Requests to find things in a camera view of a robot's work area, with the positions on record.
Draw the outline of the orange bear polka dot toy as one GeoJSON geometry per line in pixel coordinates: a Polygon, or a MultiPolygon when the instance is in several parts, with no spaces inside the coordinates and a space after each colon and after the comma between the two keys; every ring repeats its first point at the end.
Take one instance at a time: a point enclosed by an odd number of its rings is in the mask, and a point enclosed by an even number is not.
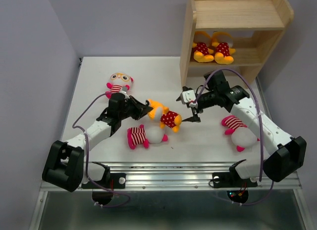
{"type": "Polygon", "coordinates": [[[214,61],[214,51],[210,48],[212,44],[211,36],[205,31],[196,31],[194,34],[192,49],[193,58],[199,63],[214,61]]]}

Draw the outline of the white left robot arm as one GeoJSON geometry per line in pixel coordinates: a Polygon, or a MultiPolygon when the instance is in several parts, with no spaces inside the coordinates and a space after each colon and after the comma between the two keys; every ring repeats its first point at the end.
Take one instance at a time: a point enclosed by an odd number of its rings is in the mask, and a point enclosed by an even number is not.
{"type": "Polygon", "coordinates": [[[73,192],[83,183],[91,183],[105,189],[110,183],[109,167],[99,163],[98,166],[102,170],[90,177],[92,169],[89,168],[89,152],[102,141],[112,137],[121,127],[123,120],[139,120],[152,110],[149,101],[143,104],[124,92],[113,94],[108,101],[108,107],[89,128],[84,129],[73,123],[72,127],[82,132],[69,140],[57,140],[51,145],[42,180],[69,192],[73,192]]]}

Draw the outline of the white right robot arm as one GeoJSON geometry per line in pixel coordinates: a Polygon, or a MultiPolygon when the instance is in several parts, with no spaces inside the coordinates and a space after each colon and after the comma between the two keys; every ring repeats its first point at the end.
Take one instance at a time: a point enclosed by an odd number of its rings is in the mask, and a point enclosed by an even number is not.
{"type": "Polygon", "coordinates": [[[253,90],[246,91],[241,86],[230,87],[221,69],[204,75],[205,83],[197,93],[184,86],[177,98],[192,110],[189,122],[200,122],[199,114],[204,109],[219,106],[240,119],[251,133],[260,140],[260,159],[242,160],[233,165],[228,180],[240,185],[252,177],[264,174],[274,182],[280,182],[299,169],[305,158],[307,143],[303,137],[293,137],[283,131],[260,110],[253,90]]]}

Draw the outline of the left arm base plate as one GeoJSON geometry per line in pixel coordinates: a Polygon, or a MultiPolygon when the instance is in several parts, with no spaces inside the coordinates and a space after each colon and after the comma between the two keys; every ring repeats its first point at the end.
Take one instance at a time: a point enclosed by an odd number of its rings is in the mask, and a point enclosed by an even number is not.
{"type": "Polygon", "coordinates": [[[104,175],[101,180],[96,183],[107,189],[124,189],[126,183],[126,173],[111,173],[104,175]]]}

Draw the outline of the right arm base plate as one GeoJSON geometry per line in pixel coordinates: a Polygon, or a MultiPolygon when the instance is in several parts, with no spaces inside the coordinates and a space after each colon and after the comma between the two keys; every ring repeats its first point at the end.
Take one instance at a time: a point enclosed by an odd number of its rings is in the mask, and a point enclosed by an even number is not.
{"type": "Polygon", "coordinates": [[[241,179],[238,174],[230,172],[214,172],[209,181],[212,188],[240,188],[240,187],[257,187],[257,182],[250,179],[241,179]]]}

